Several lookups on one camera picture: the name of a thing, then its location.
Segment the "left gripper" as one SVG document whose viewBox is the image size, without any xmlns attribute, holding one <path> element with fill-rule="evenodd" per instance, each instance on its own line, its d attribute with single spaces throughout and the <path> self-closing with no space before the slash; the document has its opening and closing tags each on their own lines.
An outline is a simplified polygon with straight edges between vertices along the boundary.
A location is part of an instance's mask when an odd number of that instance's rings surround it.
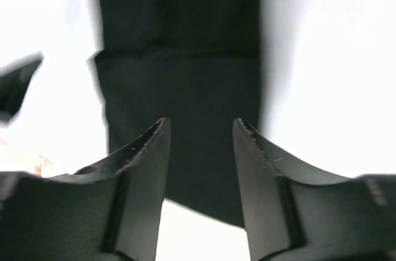
<svg viewBox="0 0 396 261">
<path fill-rule="evenodd" d="M 9 122 L 20 110 L 30 81 L 43 61 L 41 52 L 12 63 L 1 74 L 1 122 Z"/>
</svg>

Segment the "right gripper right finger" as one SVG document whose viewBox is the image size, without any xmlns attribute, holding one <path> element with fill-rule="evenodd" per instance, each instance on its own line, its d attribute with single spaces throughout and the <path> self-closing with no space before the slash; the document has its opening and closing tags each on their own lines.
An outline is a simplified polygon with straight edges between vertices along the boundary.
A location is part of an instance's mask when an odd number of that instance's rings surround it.
<svg viewBox="0 0 396 261">
<path fill-rule="evenodd" d="M 395 259 L 395 176 L 324 171 L 242 119 L 233 142 L 252 260 Z"/>
</svg>

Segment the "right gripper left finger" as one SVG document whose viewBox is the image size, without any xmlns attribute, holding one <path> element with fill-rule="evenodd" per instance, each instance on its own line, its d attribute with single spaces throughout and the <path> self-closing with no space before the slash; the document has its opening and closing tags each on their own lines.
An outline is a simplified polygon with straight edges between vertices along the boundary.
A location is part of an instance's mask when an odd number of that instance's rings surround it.
<svg viewBox="0 0 396 261">
<path fill-rule="evenodd" d="M 154 260 L 170 121 L 74 174 L 1 173 L 2 260 Z"/>
</svg>

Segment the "black t shirt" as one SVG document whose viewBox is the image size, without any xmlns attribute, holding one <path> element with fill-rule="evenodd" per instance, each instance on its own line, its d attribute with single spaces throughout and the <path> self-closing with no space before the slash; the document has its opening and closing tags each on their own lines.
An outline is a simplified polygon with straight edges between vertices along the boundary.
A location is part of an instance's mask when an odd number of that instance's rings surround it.
<svg viewBox="0 0 396 261">
<path fill-rule="evenodd" d="M 166 198 L 243 226 L 233 121 L 256 126 L 259 0 L 100 0 L 108 147 L 171 121 Z"/>
</svg>

